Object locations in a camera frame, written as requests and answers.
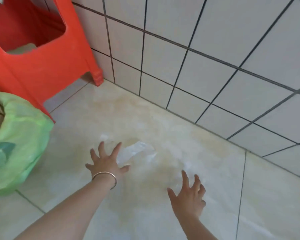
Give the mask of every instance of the green plastic bag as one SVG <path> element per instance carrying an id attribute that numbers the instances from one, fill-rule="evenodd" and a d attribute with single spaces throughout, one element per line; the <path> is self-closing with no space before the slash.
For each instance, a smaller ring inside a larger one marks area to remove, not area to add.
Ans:
<path id="1" fill-rule="evenodd" d="M 11 193 L 28 177 L 46 148 L 53 121 L 28 101 L 0 92 L 0 195 Z"/>

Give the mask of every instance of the wrist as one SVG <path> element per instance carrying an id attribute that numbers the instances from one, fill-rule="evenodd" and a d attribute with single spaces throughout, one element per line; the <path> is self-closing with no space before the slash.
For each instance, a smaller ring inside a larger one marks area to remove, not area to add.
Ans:
<path id="1" fill-rule="evenodd" d="M 108 174 L 108 173 L 100 173 L 100 174 L 96 175 L 92 181 L 93 182 L 96 182 L 96 181 L 102 182 L 102 184 L 109 189 L 111 189 L 116 183 L 115 178 L 111 174 Z"/>
<path id="2" fill-rule="evenodd" d="M 191 213 L 186 212 L 186 211 L 175 212 L 175 215 L 176 215 L 176 218 L 179 221 L 187 221 L 189 219 L 198 219 L 196 214 L 191 214 Z"/>

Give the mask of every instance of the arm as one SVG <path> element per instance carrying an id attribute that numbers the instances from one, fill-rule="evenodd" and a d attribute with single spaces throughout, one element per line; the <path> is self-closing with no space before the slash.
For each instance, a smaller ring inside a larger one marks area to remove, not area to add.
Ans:
<path id="1" fill-rule="evenodd" d="M 185 171 L 182 171 L 182 189 L 179 195 L 176 196 L 173 190 L 168 188 L 173 212 L 188 240 L 217 240 L 199 220 L 206 206 L 206 202 L 202 199 L 205 192 L 198 175 L 194 176 L 193 186 L 189 186 Z"/>
<path id="2" fill-rule="evenodd" d="M 123 177 L 123 174 L 129 170 L 129 166 L 118 168 L 116 158 L 120 147 L 121 143 L 110 156 L 105 153 L 103 142 L 98 147 L 99 157 L 93 149 L 90 150 L 94 165 L 86 164 L 86 168 L 91 171 L 92 176 L 98 172 L 110 172 L 117 180 Z M 115 178 L 112 175 L 97 175 L 86 186 L 34 222 L 15 240 L 83 239 L 91 218 L 114 184 Z"/>

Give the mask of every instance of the finger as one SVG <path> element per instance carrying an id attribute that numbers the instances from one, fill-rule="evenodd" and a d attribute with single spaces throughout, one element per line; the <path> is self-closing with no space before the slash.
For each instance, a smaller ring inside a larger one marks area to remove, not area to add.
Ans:
<path id="1" fill-rule="evenodd" d="M 168 191 L 169 199 L 170 199 L 170 201 L 172 203 L 176 199 L 176 194 L 170 188 L 167 188 L 167 191 Z"/>
<path id="2" fill-rule="evenodd" d="M 130 170 L 130 165 L 126 165 L 126 166 L 120 168 L 120 172 L 121 172 L 122 174 L 128 172 L 129 170 Z"/>
<path id="3" fill-rule="evenodd" d="M 113 151 L 112 151 L 112 153 L 111 153 L 111 157 L 112 157 L 113 159 L 117 159 L 117 156 L 118 156 L 118 153 L 119 153 L 119 151 L 120 151 L 121 145 L 122 145 L 122 143 L 119 142 L 119 144 L 116 145 L 116 147 L 113 149 Z"/>
<path id="4" fill-rule="evenodd" d="M 186 174 L 186 172 L 184 170 L 182 170 L 181 173 L 182 173 L 182 187 L 185 189 L 188 189 L 189 188 L 188 175 Z"/>
<path id="5" fill-rule="evenodd" d="M 201 185 L 200 178 L 198 175 L 195 174 L 194 183 L 191 188 L 197 193 L 199 191 L 200 185 Z"/>
<path id="6" fill-rule="evenodd" d="M 90 156 L 94 163 L 99 159 L 99 157 L 96 155 L 96 152 L 94 151 L 93 148 L 90 149 Z"/>
<path id="7" fill-rule="evenodd" d="M 85 164 L 86 168 L 89 169 L 90 171 L 92 170 L 93 166 L 89 163 Z"/>
<path id="8" fill-rule="evenodd" d="M 204 186 L 202 184 L 200 184 L 200 188 L 199 188 L 199 191 L 198 191 L 198 196 L 200 198 L 202 198 L 205 193 L 206 193 L 206 189 L 204 188 Z"/>
<path id="9" fill-rule="evenodd" d="M 105 151 L 105 143 L 103 141 L 100 142 L 98 146 L 98 152 L 99 152 L 99 157 L 106 157 L 106 151 Z"/>

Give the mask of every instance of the hand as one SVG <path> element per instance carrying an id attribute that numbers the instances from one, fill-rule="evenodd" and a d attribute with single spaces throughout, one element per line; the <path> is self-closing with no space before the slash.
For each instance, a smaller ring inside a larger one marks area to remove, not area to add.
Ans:
<path id="1" fill-rule="evenodd" d="M 182 188 L 179 195 L 176 196 L 170 188 L 167 190 L 173 212 L 178 219 L 183 216 L 200 217 L 206 206 L 206 202 L 202 199 L 206 190 L 201 184 L 198 175 L 194 175 L 194 184 L 190 187 L 188 176 L 186 172 L 182 170 Z"/>
<path id="2" fill-rule="evenodd" d="M 105 152 L 104 142 L 100 142 L 98 146 L 99 151 L 99 157 L 96 155 L 94 149 L 90 149 L 90 155 L 91 159 L 93 161 L 93 165 L 86 164 L 86 168 L 90 170 L 91 176 L 93 177 L 96 173 L 99 172 L 109 172 L 112 173 L 117 180 L 120 180 L 123 175 L 129 171 L 130 165 L 124 166 L 122 168 L 119 168 L 117 165 L 117 156 L 121 147 L 121 142 L 116 145 L 116 147 L 113 149 L 110 156 L 108 156 Z"/>

